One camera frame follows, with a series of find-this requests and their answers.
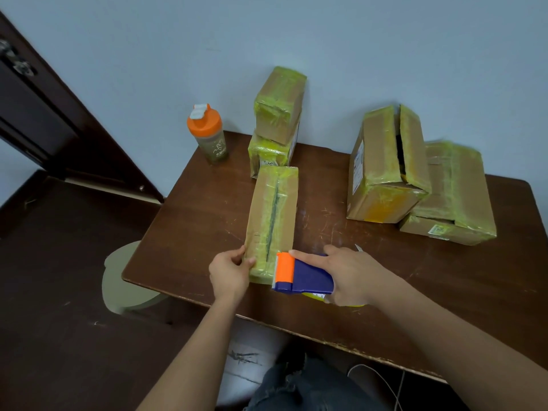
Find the brown tabletop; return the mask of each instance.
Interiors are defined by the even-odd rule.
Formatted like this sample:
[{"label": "brown tabletop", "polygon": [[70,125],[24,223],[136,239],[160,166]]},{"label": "brown tabletop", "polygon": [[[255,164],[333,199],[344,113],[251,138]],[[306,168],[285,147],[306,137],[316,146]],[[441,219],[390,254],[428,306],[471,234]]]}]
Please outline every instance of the brown tabletop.
[{"label": "brown tabletop", "polygon": [[[250,137],[226,133],[230,157],[209,165],[198,150],[123,273],[129,282],[209,306],[208,265],[238,248],[255,181]],[[548,368],[548,239],[530,186],[487,176],[498,237],[475,247],[346,219],[349,155],[298,144],[294,248],[320,253],[358,244],[385,267],[461,318]],[[251,284],[238,315],[394,366],[440,377],[377,309],[337,307]]]}]

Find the plastic bottle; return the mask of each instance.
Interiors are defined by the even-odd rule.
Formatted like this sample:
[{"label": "plastic bottle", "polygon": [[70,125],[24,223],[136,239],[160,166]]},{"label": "plastic bottle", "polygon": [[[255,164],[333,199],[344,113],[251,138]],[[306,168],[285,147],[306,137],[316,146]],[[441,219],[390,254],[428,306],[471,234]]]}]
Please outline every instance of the plastic bottle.
[{"label": "plastic bottle", "polygon": [[186,124],[209,162],[217,163],[228,157],[223,121],[209,104],[194,105]]}]

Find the door frame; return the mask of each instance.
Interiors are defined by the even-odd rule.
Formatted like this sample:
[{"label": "door frame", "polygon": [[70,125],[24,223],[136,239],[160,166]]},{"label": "door frame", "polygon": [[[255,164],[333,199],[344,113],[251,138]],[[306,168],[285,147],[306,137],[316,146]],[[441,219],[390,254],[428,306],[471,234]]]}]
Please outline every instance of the door frame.
[{"label": "door frame", "polygon": [[[158,192],[158,189],[146,178],[126,152],[114,141],[110,134],[2,12],[0,12],[0,38],[5,38],[5,40],[9,41],[14,51],[21,58],[29,62],[36,70],[34,76],[21,75],[22,80],[74,128],[78,137],[86,146],[99,152],[114,170],[120,174],[120,177],[132,192],[154,196],[155,199],[162,203],[164,197]],[[24,155],[29,156],[29,153],[24,148],[21,148],[23,144],[14,142],[11,136],[6,134],[4,130],[0,130],[0,136],[4,137],[6,141]],[[52,175],[59,177],[58,172],[54,172]]]}]

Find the jeans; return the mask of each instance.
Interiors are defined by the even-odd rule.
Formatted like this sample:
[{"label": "jeans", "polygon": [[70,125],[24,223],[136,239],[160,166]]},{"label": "jeans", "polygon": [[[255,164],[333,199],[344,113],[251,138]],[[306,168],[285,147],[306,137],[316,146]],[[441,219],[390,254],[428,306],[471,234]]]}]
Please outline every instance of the jeans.
[{"label": "jeans", "polygon": [[303,369],[287,375],[286,363],[265,374],[244,411],[384,411],[350,378],[321,359],[305,356]]}]

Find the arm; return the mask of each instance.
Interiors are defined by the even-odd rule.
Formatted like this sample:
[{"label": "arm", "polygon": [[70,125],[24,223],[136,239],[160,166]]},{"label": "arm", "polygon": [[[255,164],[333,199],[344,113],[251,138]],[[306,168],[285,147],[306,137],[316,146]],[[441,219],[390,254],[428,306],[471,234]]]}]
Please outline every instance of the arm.
[{"label": "arm", "polygon": [[327,257],[292,251],[328,271],[330,301],[372,304],[405,331],[472,410],[548,409],[548,372],[422,295],[367,253],[326,245]]},{"label": "arm", "polygon": [[249,285],[245,247],[216,255],[209,265],[215,302],[138,411],[213,410],[219,395],[236,308]]}]

